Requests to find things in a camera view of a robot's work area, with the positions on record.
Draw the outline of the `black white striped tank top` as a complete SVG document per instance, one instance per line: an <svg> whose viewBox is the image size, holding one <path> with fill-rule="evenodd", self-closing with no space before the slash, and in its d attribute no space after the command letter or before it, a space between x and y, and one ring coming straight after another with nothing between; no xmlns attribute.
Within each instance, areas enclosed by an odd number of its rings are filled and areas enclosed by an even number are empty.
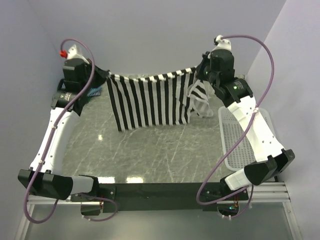
<svg viewBox="0 0 320 240"><path fill-rule="evenodd" d="M196 78L195 67L140 78L111 74L106 83L120 132L186 125L192 113L201 118L214 115L204 82Z"/></svg>

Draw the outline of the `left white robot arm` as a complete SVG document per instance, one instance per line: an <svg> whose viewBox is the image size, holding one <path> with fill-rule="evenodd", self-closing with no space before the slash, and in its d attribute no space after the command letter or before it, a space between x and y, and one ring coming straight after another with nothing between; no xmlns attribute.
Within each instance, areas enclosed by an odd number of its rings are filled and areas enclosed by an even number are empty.
<svg viewBox="0 0 320 240"><path fill-rule="evenodd" d="M103 85L108 72L92 69L87 59L67 59L63 66L63 79L52 97L50 118L41 146L28 169L18 173L19 182L27 194L66 200L80 194L94 201L100 195L98 179L93 176L63 176L62 167L67 144L89 102L89 91Z"/></svg>

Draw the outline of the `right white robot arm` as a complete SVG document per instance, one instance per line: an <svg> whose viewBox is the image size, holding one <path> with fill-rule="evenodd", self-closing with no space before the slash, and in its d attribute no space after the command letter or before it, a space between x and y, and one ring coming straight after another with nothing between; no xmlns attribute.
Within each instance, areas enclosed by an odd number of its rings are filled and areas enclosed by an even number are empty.
<svg viewBox="0 0 320 240"><path fill-rule="evenodd" d="M235 77L234 56L227 49L214 49L202 56L196 77L207 81L215 95L235 117L249 141L255 162L221 179L219 193L230 200L237 190L258 186L281 173L295 154L277 140L259 110L248 83Z"/></svg>

